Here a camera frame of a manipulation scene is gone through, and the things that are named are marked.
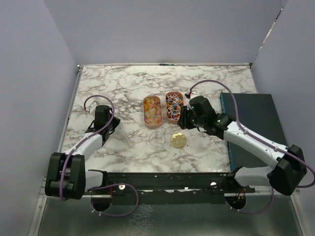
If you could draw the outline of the clear plastic scoop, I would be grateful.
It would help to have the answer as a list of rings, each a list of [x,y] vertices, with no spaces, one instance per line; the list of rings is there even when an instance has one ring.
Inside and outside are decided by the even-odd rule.
[[[128,146],[132,147],[133,142],[128,137],[127,133],[125,132],[125,127],[122,123],[119,125],[118,132],[119,132],[120,136],[122,137],[122,139],[128,144]]]

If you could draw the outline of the pink tray of lollipops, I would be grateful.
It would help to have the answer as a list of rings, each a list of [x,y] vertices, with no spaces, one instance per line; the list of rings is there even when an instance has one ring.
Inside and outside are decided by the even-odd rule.
[[[184,97],[180,92],[172,91],[165,95],[166,118],[169,123],[177,124],[183,105]]]

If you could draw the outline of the pink tray of gummy candies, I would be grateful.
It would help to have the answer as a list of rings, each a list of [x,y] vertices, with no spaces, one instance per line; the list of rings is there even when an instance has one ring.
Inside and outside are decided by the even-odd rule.
[[[159,128],[163,123],[161,100],[157,96],[143,99],[144,124],[147,128]]]

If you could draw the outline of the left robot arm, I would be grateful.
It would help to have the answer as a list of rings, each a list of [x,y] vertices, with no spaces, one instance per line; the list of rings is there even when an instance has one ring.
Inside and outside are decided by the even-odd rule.
[[[85,191],[93,189],[98,194],[108,190],[109,182],[100,171],[87,171],[85,162],[99,150],[120,124],[107,105],[97,105],[94,120],[83,138],[65,152],[50,156],[45,183],[45,194],[62,200],[80,199]]]

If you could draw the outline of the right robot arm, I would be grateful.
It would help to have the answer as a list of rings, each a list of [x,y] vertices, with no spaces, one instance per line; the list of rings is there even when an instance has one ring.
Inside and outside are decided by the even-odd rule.
[[[234,117],[216,113],[204,96],[196,96],[181,107],[177,124],[181,129],[203,128],[209,136],[234,143],[266,164],[265,167],[234,169],[232,177],[226,180],[226,187],[231,192],[238,192],[250,185],[271,186],[289,196],[300,186],[307,173],[300,147],[287,147],[273,142],[243,126]]]

